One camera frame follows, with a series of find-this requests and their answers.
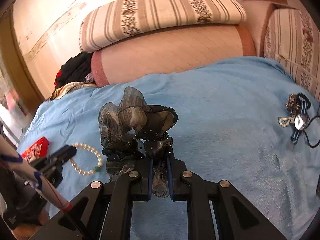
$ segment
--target red box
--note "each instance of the red box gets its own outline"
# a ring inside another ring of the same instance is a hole
[[[49,146],[49,141],[45,137],[41,137],[33,145],[31,145],[27,150],[25,150],[23,154],[21,154],[21,156],[28,162],[31,162],[35,159],[46,156],[48,151],[48,146]]]

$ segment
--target black cable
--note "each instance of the black cable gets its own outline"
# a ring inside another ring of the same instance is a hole
[[[318,141],[315,145],[311,145],[310,142],[309,142],[308,135],[307,135],[307,133],[306,133],[306,129],[311,125],[312,121],[313,121],[314,119],[316,119],[316,118],[320,118],[319,109],[320,109],[320,105],[319,105],[319,107],[318,107],[317,115],[314,116],[314,117],[310,120],[310,122],[308,123],[307,127],[306,127],[305,129],[303,129],[303,133],[304,133],[304,135],[306,136],[307,143],[308,143],[308,145],[309,145],[310,148],[316,148],[316,147],[320,144],[320,139],[319,139],[319,141]]]

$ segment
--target pearl strand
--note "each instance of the pearl strand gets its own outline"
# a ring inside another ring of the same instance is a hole
[[[90,170],[90,171],[84,171],[81,168],[79,168],[79,166],[76,164],[75,160],[73,158],[71,158],[69,161],[71,162],[72,167],[74,167],[75,170],[78,171],[78,173],[80,175],[89,176],[89,175],[92,175],[101,169],[101,167],[103,166],[103,162],[102,162],[103,160],[101,158],[100,153],[95,148],[93,148],[87,144],[84,144],[84,143],[75,143],[72,146],[76,147],[76,148],[88,150],[89,152],[92,152],[98,158],[98,165],[95,167],[94,170]]]
[[[279,120],[279,125],[282,127],[288,127],[290,123],[294,123],[294,118],[293,117],[280,117]]]

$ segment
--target light blue blanket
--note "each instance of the light blue blanket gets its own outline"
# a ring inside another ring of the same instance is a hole
[[[126,84],[84,88],[62,99],[43,103],[19,145],[23,152],[41,136],[49,153],[65,144],[86,143],[102,150],[98,127],[100,108],[118,105],[124,88],[140,90],[148,104],[173,107],[179,115],[169,130],[177,159],[203,179],[229,180],[288,239],[298,239],[320,207],[316,185],[320,148],[311,149],[303,136],[293,147],[292,128],[282,128],[278,117],[288,116],[290,93],[303,92],[273,60],[232,58],[184,73],[152,74]],[[308,128],[311,142],[320,138],[319,122]],[[78,150],[76,162],[92,169],[96,157]],[[93,180],[108,182],[103,169],[93,176],[79,175],[70,163],[63,169],[58,190],[71,200]],[[57,211],[50,207],[50,214]],[[187,239],[186,203],[153,197],[134,203],[131,239]]]

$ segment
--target striped pillow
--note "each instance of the striped pillow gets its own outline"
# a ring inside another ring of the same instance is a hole
[[[307,12],[276,9],[264,41],[264,55],[290,73],[320,102],[320,32]]]
[[[239,24],[246,13],[236,0],[116,0],[90,12],[80,28],[80,49],[94,52],[157,29],[202,23]]]

